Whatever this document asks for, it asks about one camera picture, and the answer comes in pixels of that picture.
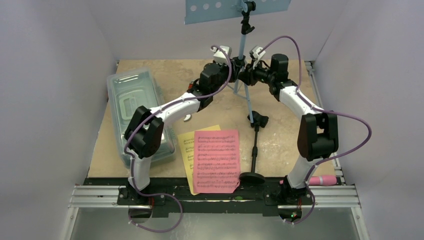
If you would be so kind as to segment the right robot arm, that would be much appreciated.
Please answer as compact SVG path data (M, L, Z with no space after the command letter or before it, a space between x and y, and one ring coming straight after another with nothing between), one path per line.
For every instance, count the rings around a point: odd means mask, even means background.
M253 57L245 70L238 75L244 83L267 84L275 99L287 106L300 120L297 137L299 157L280 184L278 197L288 204L307 194L308 183L319 162L339 148L338 118L325 113L300 90L300 84L289 79L289 59L281 53L273 54L270 65Z

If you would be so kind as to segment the black microphone stand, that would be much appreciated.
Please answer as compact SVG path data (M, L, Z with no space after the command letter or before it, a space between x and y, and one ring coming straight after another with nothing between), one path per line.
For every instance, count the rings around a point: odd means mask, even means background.
M246 183L246 184L253 184L253 185L259 185L259 184L263 184L266 181L266 178L259 174L256 173L256 162L257 162L257 156L258 156L258 134L260 131L260 128L265 128L268 121L269 121L269 117L265 116L265 115L261 115L260 113L258 113L257 111L252 111L252 117L248 116L247 117L249 120L253 120L253 123L251 123L251 127L254 128L254 144L252 147L252 151L251 151L251 169L249 172L243 172L239 175L239 180L241 183Z

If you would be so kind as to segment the pink sheet music page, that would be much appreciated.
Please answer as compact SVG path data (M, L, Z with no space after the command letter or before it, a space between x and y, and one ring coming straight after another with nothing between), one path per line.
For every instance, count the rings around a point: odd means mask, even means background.
M193 191L231 194L240 184L240 140L236 129L194 133Z

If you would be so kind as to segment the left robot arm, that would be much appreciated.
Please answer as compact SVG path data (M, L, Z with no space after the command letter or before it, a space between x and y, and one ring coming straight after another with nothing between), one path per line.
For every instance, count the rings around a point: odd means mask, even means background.
M215 95L235 81L238 70L233 60L208 63L199 78L180 97L157 107L142 105L136 109L124 133L126 143L123 148L130 156L128 184L132 187L129 193L132 201L142 205L152 196L146 188L150 184L150 164L160 147L164 128L205 109Z

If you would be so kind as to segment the blue perforated music stand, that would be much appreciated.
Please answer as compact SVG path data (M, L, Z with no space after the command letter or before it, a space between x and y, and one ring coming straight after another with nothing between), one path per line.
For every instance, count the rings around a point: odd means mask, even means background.
M238 59L243 59L247 34L255 28L250 25L251 15L286 11L289 0L186 0L184 24L196 24L242 18Z

